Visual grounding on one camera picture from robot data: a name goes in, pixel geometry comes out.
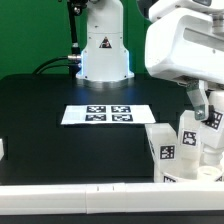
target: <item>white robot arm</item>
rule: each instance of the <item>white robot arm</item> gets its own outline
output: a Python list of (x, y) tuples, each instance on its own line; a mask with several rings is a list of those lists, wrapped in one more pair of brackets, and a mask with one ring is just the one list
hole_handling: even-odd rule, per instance
[[(224, 2), (159, 0), (148, 12), (154, 23), (146, 37), (146, 68), (155, 78), (185, 85), (195, 110), (181, 116), (178, 138), (172, 137), (172, 144), (158, 138), (168, 136), (165, 132), (172, 133), (171, 128), (165, 131), (146, 126), (154, 151), (165, 156), (154, 157), (155, 181), (197, 181), (207, 179), (206, 175), (220, 181), (224, 150)], [(206, 90), (212, 90), (209, 99)]]

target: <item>metal bolt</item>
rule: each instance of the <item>metal bolt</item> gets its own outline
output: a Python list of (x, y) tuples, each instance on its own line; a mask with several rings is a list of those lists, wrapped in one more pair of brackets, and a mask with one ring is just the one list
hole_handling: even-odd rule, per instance
[(202, 116), (204, 114), (204, 112), (202, 110), (198, 110), (196, 113), (198, 116)]

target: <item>white paper sheet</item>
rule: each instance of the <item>white paper sheet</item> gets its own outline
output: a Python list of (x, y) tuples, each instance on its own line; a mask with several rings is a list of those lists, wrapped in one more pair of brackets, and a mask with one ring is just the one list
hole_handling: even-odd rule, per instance
[(155, 123), (148, 105), (67, 106), (62, 125)]

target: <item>black cable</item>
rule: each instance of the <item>black cable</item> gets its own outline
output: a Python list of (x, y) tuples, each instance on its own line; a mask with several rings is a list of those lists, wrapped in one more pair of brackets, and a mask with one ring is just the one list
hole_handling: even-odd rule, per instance
[(58, 68), (58, 67), (69, 67), (69, 65), (51, 65), (51, 66), (47, 66), (43, 69), (41, 69), (38, 73), (38, 75), (42, 74), (45, 70), (51, 69), (51, 68)]
[(49, 64), (52, 64), (54, 62), (57, 62), (57, 61), (62, 61), (62, 60), (67, 60), (68, 57), (67, 56), (62, 56), (62, 57), (57, 57), (57, 58), (53, 58), (49, 61), (46, 61), (44, 62), (43, 64), (41, 64), (40, 66), (38, 66), (34, 71), (33, 71), (33, 75), (37, 75), (39, 73), (39, 71), (41, 69), (43, 69), (45, 66), (49, 65)]
[(81, 51), (78, 45), (74, 8), (72, 7), (71, 1), (67, 2), (67, 8), (68, 8), (68, 16), (69, 16), (69, 24), (70, 24), (70, 33), (71, 33), (71, 39), (72, 39), (72, 48), (71, 48), (72, 54), (81, 54)]

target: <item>black table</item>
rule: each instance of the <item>black table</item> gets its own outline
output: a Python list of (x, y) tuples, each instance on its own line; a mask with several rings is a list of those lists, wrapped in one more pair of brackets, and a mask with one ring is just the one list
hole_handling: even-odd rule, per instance
[[(157, 122), (192, 109), (185, 89), (136, 75), (114, 90), (78, 86), (68, 75), (12, 75), (0, 81), (2, 185), (152, 182), (144, 125), (60, 125), (66, 105), (150, 105)], [(5, 216), (3, 223), (219, 223), (222, 212)]]

